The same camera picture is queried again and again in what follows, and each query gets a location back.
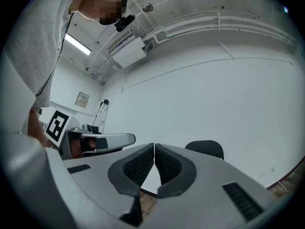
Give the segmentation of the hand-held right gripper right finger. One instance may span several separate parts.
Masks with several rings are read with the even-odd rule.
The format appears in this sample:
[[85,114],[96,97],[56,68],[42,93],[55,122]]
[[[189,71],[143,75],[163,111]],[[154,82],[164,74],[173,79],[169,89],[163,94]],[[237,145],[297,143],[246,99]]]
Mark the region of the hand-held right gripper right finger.
[[252,228],[274,202],[267,189],[220,158],[156,144],[161,176],[168,161],[177,161],[176,173],[159,187],[143,229]]

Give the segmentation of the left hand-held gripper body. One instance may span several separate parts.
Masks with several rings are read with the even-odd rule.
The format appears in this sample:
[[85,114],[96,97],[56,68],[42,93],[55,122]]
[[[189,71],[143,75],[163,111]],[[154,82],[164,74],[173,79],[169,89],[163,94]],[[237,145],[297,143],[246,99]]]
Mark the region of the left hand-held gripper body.
[[45,136],[55,145],[63,160],[72,159],[70,139],[82,139],[81,134],[99,134],[99,128],[83,124],[64,110],[55,109],[46,129]]

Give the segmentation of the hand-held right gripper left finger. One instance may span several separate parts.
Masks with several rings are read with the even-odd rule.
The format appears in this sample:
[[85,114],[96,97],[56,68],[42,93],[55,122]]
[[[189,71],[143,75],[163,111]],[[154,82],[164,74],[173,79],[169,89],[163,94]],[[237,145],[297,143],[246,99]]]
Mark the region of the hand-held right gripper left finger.
[[153,144],[80,159],[62,160],[46,150],[52,192],[48,196],[51,229],[153,229],[142,220],[140,184],[136,177],[150,171]]

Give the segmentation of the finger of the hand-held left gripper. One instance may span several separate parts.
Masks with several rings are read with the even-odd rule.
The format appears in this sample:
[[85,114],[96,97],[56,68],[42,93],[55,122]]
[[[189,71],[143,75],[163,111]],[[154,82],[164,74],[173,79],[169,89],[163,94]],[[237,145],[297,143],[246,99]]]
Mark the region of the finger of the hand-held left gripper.
[[81,134],[81,138],[95,138],[96,151],[120,150],[123,147],[133,145],[136,137],[131,133],[123,134]]
[[119,148],[107,148],[107,149],[95,149],[93,151],[86,151],[81,153],[81,156],[99,156],[99,155],[105,155],[110,154],[118,151],[122,151],[122,147]]

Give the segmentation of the person's left hand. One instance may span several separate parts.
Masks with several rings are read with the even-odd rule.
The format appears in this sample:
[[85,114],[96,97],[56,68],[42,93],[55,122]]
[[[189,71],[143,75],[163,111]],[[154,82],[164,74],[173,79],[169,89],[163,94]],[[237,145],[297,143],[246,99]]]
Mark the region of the person's left hand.
[[95,138],[70,139],[69,141],[72,158],[81,157],[82,153],[96,149]]

